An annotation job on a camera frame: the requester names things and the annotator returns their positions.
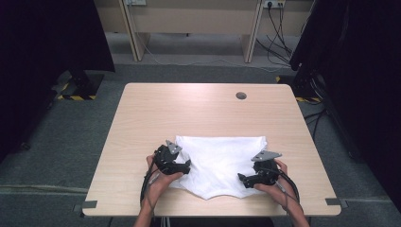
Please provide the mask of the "person's left hand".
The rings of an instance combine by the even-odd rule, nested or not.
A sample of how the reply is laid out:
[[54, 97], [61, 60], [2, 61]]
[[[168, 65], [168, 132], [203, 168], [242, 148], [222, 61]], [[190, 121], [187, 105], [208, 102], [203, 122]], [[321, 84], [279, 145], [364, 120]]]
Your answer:
[[147, 157], [148, 167], [150, 168], [150, 183], [146, 186], [145, 198], [142, 201], [142, 207], [153, 211], [157, 200], [168, 189], [171, 183], [180, 179], [182, 172], [166, 175], [159, 170], [157, 165], [153, 163], [153, 155]]

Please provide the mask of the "black curtain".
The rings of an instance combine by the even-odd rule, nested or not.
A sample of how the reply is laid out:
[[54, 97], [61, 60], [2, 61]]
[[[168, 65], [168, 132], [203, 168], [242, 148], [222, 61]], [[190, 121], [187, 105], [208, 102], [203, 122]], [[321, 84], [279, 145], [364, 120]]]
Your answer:
[[314, 0], [290, 65], [401, 212], [401, 0]]
[[69, 71], [114, 70], [94, 0], [0, 0], [0, 162]]

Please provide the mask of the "black metal stand base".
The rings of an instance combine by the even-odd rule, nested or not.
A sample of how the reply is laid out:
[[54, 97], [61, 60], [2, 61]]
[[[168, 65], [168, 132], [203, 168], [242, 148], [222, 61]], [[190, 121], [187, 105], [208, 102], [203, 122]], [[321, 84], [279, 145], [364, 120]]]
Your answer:
[[103, 74], [88, 74], [84, 70], [72, 70], [70, 77], [61, 87], [58, 100], [95, 100], [99, 86], [104, 79]]
[[288, 85], [297, 101], [312, 105], [320, 104], [323, 101], [312, 87], [310, 79], [297, 79], [294, 75], [279, 75], [275, 80], [277, 84]]

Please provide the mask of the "person's right hand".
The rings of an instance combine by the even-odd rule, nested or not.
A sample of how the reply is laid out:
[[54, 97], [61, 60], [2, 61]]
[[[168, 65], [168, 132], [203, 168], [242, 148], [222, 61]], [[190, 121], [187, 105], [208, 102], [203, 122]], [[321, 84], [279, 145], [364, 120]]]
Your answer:
[[253, 188], [269, 194], [288, 213], [303, 210], [293, 187], [283, 176], [279, 176], [274, 185], [257, 183]]

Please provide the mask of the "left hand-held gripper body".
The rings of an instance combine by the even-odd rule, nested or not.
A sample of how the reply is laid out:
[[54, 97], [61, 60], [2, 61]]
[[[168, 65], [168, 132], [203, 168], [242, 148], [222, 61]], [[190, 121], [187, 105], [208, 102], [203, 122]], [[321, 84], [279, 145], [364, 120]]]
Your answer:
[[154, 151], [154, 164], [166, 175], [181, 172], [182, 167], [187, 167], [185, 164], [177, 164], [175, 162], [181, 150], [180, 146], [166, 140], [165, 145], [161, 145]]

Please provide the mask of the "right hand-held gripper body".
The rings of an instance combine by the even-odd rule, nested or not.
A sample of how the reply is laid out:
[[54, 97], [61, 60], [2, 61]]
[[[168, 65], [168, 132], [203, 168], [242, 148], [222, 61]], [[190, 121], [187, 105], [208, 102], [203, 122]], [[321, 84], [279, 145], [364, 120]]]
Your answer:
[[278, 180], [278, 167], [274, 159], [281, 157], [280, 153], [261, 150], [253, 158], [253, 170], [255, 174], [250, 176], [247, 182], [255, 186], [257, 183], [273, 185]]

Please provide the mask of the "white printed T-shirt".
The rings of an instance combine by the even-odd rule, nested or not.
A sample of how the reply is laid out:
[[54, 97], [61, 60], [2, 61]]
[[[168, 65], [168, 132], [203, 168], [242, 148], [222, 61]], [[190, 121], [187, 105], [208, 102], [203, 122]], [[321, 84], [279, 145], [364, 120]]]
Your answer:
[[252, 158], [263, 148], [265, 136], [257, 137], [195, 137], [177, 135], [182, 147], [176, 159], [183, 164], [190, 160], [190, 171], [170, 187], [189, 191], [204, 200], [219, 196], [246, 198], [259, 191], [246, 188], [237, 174], [254, 174]]

